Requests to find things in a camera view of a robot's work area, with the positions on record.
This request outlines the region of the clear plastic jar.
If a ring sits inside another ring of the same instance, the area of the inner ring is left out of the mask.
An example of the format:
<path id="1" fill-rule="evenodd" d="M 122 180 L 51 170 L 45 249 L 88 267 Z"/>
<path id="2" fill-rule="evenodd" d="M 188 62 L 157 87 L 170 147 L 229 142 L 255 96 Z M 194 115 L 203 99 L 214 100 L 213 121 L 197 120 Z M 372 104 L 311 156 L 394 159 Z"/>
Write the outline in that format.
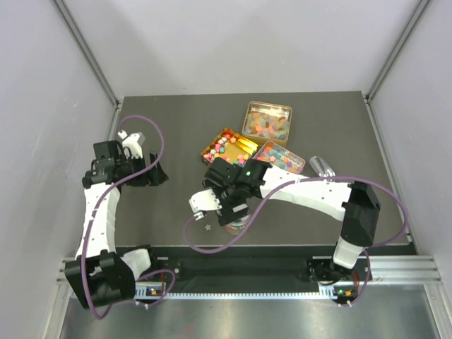
<path id="1" fill-rule="evenodd" d="M 233 236 L 237 236 L 245 227 L 248 220 L 250 219 L 250 215 L 244 216 L 230 224 L 225 226 L 225 229 Z"/>

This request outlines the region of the gold tin of star candies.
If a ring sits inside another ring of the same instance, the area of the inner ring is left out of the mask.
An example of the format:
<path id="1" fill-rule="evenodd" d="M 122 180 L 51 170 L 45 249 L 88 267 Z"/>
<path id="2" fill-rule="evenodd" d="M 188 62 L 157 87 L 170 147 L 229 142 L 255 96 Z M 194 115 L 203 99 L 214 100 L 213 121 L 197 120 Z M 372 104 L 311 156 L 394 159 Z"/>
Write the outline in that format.
<path id="1" fill-rule="evenodd" d="M 232 129 L 223 129 L 201 152 L 202 161 L 211 165 L 217 158 L 243 167 L 259 149 L 257 143 Z"/>

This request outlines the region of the gold tin of pastel gummies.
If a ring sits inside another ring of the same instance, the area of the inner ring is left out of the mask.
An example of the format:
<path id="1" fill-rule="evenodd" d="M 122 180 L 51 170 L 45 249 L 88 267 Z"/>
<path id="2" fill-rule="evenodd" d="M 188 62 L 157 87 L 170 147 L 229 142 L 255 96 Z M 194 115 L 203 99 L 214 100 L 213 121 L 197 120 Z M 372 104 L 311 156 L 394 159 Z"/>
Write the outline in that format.
<path id="1" fill-rule="evenodd" d="M 251 101 L 244 116 L 242 135 L 259 145 L 272 141 L 285 147 L 293 109 L 287 105 Z"/>

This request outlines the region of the silver metal scoop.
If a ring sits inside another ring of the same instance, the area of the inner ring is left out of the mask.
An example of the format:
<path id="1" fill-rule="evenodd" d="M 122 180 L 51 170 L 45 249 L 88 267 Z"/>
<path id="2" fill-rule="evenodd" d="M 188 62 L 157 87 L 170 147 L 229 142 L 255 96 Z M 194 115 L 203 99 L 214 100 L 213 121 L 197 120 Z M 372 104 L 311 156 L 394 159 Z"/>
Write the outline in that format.
<path id="1" fill-rule="evenodd" d="M 309 164 L 313 171 L 317 173 L 319 177 L 334 177 L 335 172 L 332 167 L 319 156 L 313 156 L 309 159 Z"/>

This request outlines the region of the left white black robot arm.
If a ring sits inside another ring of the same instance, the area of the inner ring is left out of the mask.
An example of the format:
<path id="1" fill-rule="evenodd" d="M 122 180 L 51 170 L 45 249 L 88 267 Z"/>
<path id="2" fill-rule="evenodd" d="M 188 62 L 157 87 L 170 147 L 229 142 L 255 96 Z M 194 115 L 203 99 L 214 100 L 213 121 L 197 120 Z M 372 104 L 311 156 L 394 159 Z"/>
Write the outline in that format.
<path id="1" fill-rule="evenodd" d="M 95 158 L 82 178 L 85 196 L 83 236 L 75 259 L 66 263 L 64 275 L 84 309 L 105 307 L 132 299 L 136 281 L 156 278 L 160 263 L 148 245 L 120 255 L 115 245 L 116 210 L 122 186 L 159 186 L 168 176 L 150 153 L 147 168 L 144 136 L 133 133 L 119 141 L 93 146 Z"/>

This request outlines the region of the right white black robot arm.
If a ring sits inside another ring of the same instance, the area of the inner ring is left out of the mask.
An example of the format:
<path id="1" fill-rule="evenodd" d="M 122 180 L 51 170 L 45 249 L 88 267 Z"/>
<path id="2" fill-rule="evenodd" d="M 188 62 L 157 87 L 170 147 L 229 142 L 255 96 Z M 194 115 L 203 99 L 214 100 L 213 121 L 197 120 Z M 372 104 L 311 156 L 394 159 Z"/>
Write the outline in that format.
<path id="1" fill-rule="evenodd" d="M 213 211 L 222 226 L 245 223 L 250 198 L 292 203 L 340 221 L 342 229 L 329 263 L 337 279 L 352 275 L 359 255 L 374 243 L 381 204 L 372 187 L 356 179 L 309 178 L 257 159 L 240 166 L 217 158 L 208 168 L 203 186 L 189 200 L 194 216 L 200 219 Z"/>

